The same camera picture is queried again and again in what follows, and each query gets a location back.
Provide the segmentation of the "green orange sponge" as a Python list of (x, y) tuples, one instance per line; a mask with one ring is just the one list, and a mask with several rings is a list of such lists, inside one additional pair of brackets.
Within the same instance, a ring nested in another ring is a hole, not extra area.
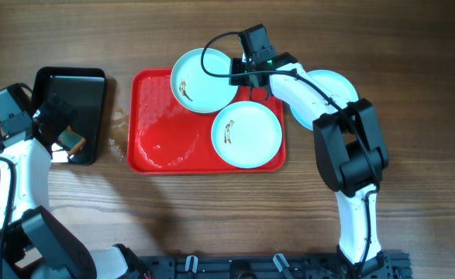
[(68, 126), (57, 139), (57, 144), (65, 151), (68, 155), (74, 155), (78, 153), (83, 146), (86, 144), (86, 139), (77, 134), (71, 126)]

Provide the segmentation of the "light blue plate top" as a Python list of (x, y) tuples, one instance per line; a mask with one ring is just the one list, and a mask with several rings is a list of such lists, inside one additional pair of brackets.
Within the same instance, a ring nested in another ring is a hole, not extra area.
[(235, 97), (238, 87), (226, 77), (206, 74), (201, 66), (202, 48), (182, 55), (172, 68), (171, 90), (176, 100), (187, 110), (213, 113), (226, 107)]

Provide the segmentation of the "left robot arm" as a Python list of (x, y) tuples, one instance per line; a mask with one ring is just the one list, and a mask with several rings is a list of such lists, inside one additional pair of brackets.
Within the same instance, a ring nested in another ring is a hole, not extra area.
[(59, 98), (31, 109), (0, 101), (0, 278), (149, 278), (146, 264), (116, 244), (89, 251), (48, 210), (51, 146), (76, 111)]

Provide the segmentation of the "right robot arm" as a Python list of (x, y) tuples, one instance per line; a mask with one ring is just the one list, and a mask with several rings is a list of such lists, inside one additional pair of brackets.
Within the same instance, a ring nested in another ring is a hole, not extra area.
[(388, 166), (377, 113), (354, 86), (332, 71), (305, 71), (289, 53), (256, 63), (234, 58), (232, 85), (263, 88), (287, 103), (313, 132), (315, 158), (326, 186), (335, 192), (340, 214), (338, 252), (349, 275), (359, 278), (379, 268), (376, 201)]

